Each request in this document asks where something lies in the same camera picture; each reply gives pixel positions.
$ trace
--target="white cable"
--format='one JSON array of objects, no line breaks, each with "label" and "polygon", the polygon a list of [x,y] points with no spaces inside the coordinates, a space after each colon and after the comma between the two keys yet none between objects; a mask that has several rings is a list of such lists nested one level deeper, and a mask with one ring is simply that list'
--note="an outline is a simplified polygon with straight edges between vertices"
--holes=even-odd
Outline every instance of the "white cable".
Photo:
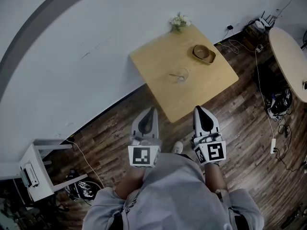
[{"label": "white cable", "polygon": [[237,41],[237,40],[232,40],[232,39],[229,39],[229,41],[235,41],[235,42],[237,42],[237,43],[240,43],[239,41]]},{"label": "white cable", "polygon": [[[238,42],[237,40],[232,40],[232,39],[229,39],[228,40],[229,41],[229,43],[233,46],[233,47],[235,47],[237,50],[238,50],[238,52],[235,52],[231,47],[229,47],[229,46],[226,46],[226,45],[222,45],[221,43],[220,43],[220,45],[222,45],[222,46],[224,46],[224,47],[228,47],[228,48],[230,48],[235,54],[238,54],[239,53],[239,49],[236,47],[236,46],[234,46],[230,41],[235,41],[235,42]],[[263,104],[264,104],[264,109],[266,109],[266,106],[265,106],[265,101],[264,101],[264,98],[263,98],[263,95],[262,95],[262,92],[261,92],[261,88],[260,88],[260,77],[259,77],[259,70],[258,70],[258,63],[257,63],[257,48],[258,48],[258,46],[259,46],[260,44],[258,44],[257,45],[257,47],[255,48],[255,51],[251,51],[251,50],[249,50],[248,48],[246,48],[249,52],[252,52],[252,53],[255,53],[255,58],[256,58],[256,67],[257,67],[257,73],[258,73],[258,83],[259,83],[259,90],[260,90],[260,93],[261,93],[261,97],[262,97],[262,100],[263,100]],[[272,131],[272,136],[273,136],[273,139],[274,139],[274,132],[273,132],[273,128],[272,128],[272,125],[271,125],[271,122],[270,122],[270,118],[269,118],[269,116],[268,116],[268,114],[267,114],[267,112],[265,112],[265,114],[267,115],[267,118],[268,118],[268,121],[269,121],[269,123],[270,123],[270,127],[271,127],[271,131]]]},{"label": "white cable", "polygon": [[238,48],[236,47],[236,46],[234,46],[237,50],[238,50],[238,52],[236,52],[236,51],[234,51],[231,47],[229,47],[229,46],[227,46],[227,45],[224,45],[224,44],[221,44],[221,43],[219,43],[220,45],[222,45],[222,46],[224,46],[224,47],[227,47],[227,48],[230,48],[230,50],[232,51],[232,52],[234,52],[235,54],[238,54],[239,53],[239,50],[238,50]]},{"label": "white cable", "polygon": [[88,161],[86,160],[86,157],[85,157],[84,153],[81,151],[81,149],[79,148],[79,146],[78,146],[76,143],[74,143],[74,142],[72,142],[72,141],[69,141],[69,140],[67,140],[67,139],[66,139],[66,141],[68,141],[68,142],[70,142],[70,143],[73,143],[73,144],[75,144],[75,145],[77,146],[77,148],[80,150],[80,152],[81,152],[82,155],[84,156],[84,159],[85,159],[85,161],[87,162],[88,166],[90,166],[90,168],[92,169],[92,171],[97,175],[98,179],[100,180],[100,183],[101,183],[102,187],[104,188],[105,186],[104,186],[104,184],[102,183],[102,181],[101,181],[99,175],[95,172],[95,170],[94,170],[94,169],[91,167],[91,165],[88,163]]},{"label": "white cable", "polygon": [[[261,92],[261,88],[260,88],[260,77],[259,77],[259,70],[258,70],[258,63],[257,63],[257,54],[256,54],[256,49],[255,49],[255,58],[256,58],[256,67],[257,67],[257,73],[258,73],[258,83],[259,83],[259,90],[260,90],[260,93],[261,93],[261,97],[262,97],[262,100],[263,100],[263,104],[264,104],[264,109],[266,109],[265,107],[265,102],[264,102],[264,98],[263,98],[263,95],[262,95],[262,92]],[[272,131],[272,136],[273,136],[273,139],[274,139],[274,132],[273,132],[273,128],[272,128],[272,125],[271,125],[271,122],[270,122],[270,118],[267,114],[267,112],[265,112],[267,118],[268,118],[268,121],[270,123],[270,127],[271,127],[271,131]]]}]

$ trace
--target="white flower bouquet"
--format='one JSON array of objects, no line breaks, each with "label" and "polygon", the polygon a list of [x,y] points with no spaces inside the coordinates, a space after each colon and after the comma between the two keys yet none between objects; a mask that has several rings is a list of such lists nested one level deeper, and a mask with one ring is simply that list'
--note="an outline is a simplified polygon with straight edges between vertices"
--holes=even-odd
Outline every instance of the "white flower bouquet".
[{"label": "white flower bouquet", "polygon": [[181,15],[180,12],[178,13],[177,16],[172,18],[169,22],[172,25],[172,31],[176,31],[176,32],[181,32],[182,27],[191,25],[191,21],[188,19],[188,17],[185,15]]}]

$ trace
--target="dark wood floor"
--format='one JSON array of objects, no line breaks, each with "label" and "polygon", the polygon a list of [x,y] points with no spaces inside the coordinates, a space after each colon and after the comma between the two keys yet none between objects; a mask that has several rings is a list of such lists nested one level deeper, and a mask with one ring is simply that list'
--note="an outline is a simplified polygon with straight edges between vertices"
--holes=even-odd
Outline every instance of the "dark wood floor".
[{"label": "dark wood floor", "polygon": [[[287,171],[285,166],[270,154],[272,134],[260,92],[252,80],[254,54],[240,45],[238,55],[228,48],[217,48],[239,76],[238,82],[203,105],[218,118],[223,138],[226,140],[227,160],[221,166],[223,174],[230,190],[246,188],[250,192],[265,217],[265,229],[280,229],[286,216],[301,202],[304,202],[303,208],[306,207],[307,197],[304,194],[307,191],[307,178],[303,174],[303,168],[297,172]],[[258,56],[258,62],[264,62],[270,55],[270,50],[262,52]],[[296,169],[307,154],[307,115],[303,112],[306,106],[297,98],[294,102],[295,110],[285,117],[293,134],[284,161],[288,167]],[[192,114],[170,123],[148,87],[144,85],[75,136],[75,142],[84,151],[105,186],[114,187],[128,168],[127,146],[130,143],[132,121],[151,105],[156,106],[159,111],[162,151],[170,152],[173,143],[181,140],[185,145],[184,153],[196,159],[189,145],[193,135]],[[284,135],[278,134],[277,123],[272,121],[272,126],[277,140],[276,147],[283,155],[289,144],[289,137],[286,139]],[[70,168],[86,172],[96,179],[76,147],[57,151],[50,158],[56,167],[57,176],[52,177],[54,182],[62,182]],[[67,220],[61,222],[67,229],[81,229],[89,206],[82,200],[70,201],[64,192],[60,192],[57,197],[70,208],[66,213]],[[296,223],[287,229],[300,229],[304,220],[300,216]]]}]

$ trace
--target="shoe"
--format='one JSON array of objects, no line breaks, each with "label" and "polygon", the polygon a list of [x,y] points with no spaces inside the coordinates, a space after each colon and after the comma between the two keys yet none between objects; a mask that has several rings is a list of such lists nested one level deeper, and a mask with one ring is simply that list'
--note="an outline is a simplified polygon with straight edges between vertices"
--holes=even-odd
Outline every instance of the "shoe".
[{"label": "shoe", "polygon": [[181,154],[182,151],[183,151],[183,143],[181,141],[176,141],[173,146],[172,153]]}]

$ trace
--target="wooden bowl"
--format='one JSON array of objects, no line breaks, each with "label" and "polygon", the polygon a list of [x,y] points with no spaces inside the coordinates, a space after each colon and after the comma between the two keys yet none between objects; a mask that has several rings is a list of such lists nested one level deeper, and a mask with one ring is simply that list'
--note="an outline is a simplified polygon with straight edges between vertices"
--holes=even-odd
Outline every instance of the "wooden bowl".
[{"label": "wooden bowl", "polygon": [[208,49],[205,45],[195,45],[192,54],[195,58],[208,65],[213,63],[216,57],[216,54]]}]

